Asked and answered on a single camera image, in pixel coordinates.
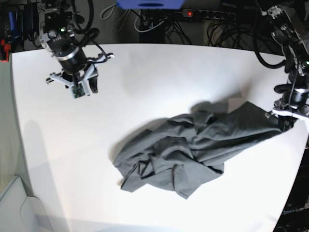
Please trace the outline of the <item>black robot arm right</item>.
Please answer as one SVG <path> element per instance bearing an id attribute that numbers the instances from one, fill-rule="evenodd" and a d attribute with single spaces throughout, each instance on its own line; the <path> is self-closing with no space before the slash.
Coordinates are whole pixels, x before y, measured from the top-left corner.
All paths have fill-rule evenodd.
<path id="1" fill-rule="evenodd" d="M 95 41 L 99 29 L 92 26 L 94 4 L 87 2 L 89 19 L 85 28 L 73 0 L 44 0 L 44 24 L 40 32 L 41 46 L 61 65 L 59 73 L 51 73 L 46 83 L 59 82 L 69 89 L 73 98 L 98 92 L 99 64 L 113 58 Z"/>

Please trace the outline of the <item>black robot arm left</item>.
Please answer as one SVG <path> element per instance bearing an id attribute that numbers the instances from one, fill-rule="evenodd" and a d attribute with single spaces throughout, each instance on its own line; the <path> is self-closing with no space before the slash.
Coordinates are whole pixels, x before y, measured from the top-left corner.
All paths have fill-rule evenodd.
<path id="1" fill-rule="evenodd" d="M 274 91 L 281 98 L 266 117 L 276 116 L 281 131 L 290 130 L 297 120 L 309 122 L 309 2 L 307 0 L 258 0 L 262 21 L 253 30 L 253 48 L 259 62 L 270 69 L 283 67 L 288 80 Z M 257 50 L 257 34 L 269 26 L 273 40 L 285 57 L 278 64 L 267 63 Z"/>

